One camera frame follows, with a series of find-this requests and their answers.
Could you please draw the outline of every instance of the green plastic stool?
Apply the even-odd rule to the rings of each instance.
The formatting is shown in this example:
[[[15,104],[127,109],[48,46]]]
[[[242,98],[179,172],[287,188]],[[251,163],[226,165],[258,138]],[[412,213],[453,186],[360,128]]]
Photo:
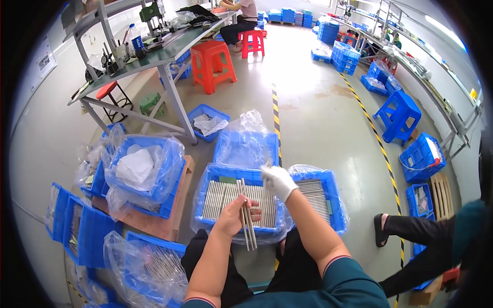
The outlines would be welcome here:
[[[149,109],[153,106],[156,106],[156,104],[159,102],[161,99],[161,95],[159,93],[151,93],[147,94],[142,100],[141,103],[139,104],[139,109],[141,110],[142,114],[145,114],[149,116],[151,113],[149,112]],[[164,114],[164,102],[157,111],[160,115]]]

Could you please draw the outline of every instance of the hand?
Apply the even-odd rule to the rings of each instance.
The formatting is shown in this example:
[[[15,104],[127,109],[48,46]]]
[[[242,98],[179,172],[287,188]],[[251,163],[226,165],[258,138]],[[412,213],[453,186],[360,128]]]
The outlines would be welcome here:
[[[286,203],[291,192],[298,188],[287,170],[276,166],[261,166],[260,169],[262,170],[261,177],[264,180],[264,187]]]
[[[214,224],[214,228],[218,228],[230,237],[236,235],[243,227],[241,209],[245,200],[247,207],[258,206],[257,201],[250,200],[240,194],[236,199],[224,207],[221,215]],[[261,210],[259,208],[251,208],[250,214],[252,222],[259,221]]]

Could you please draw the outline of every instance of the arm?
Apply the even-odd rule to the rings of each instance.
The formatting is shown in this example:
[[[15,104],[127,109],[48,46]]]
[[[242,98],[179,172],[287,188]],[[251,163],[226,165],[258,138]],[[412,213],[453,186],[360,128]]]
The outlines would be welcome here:
[[[349,251],[332,227],[317,214],[298,190],[286,169],[261,168],[264,187],[286,204],[304,248],[317,263],[320,276],[323,277],[329,261],[338,256],[349,256]]]
[[[231,3],[231,4],[227,4],[227,3],[226,3],[226,2],[224,2],[224,1],[219,2],[219,6],[225,7],[225,8],[227,8],[227,9],[232,10],[232,11],[237,11],[237,10],[239,10],[240,8],[242,8],[242,6],[241,6],[239,3],[237,3],[237,4],[232,4],[232,3]]]
[[[341,238],[298,189],[291,192],[285,204],[296,223],[304,248],[318,265],[320,276],[323,277],[330,260],[341,255],[350,256]]]
[[[228,273],[231,241],[242,228],[240,209],[245,200],[248,207],[258,206],[257,201],[239,195],[222,210],[190,277],[185,301],[200,297],[212,302],[216,307],[221,307],[221,293]],[[250,213],[253,222],[260,220],[260,209],[250,209]]]

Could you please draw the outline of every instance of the pink shirt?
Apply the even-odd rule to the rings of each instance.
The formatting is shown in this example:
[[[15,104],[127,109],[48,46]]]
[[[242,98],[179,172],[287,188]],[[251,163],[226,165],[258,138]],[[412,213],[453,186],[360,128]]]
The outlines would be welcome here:
[[[255,0],[240,0],[238,4],[242,6],[242,15],[245,17],[247,21],[257,21],[257,4]]]

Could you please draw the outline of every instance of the bottle label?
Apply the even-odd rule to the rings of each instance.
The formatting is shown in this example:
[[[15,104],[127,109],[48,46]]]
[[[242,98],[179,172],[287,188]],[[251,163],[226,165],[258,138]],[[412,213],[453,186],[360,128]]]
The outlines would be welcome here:
[[[144,43],[142,43],[142,38],[140,35],[132,40],[132,45],[136,50],[144,48]]]

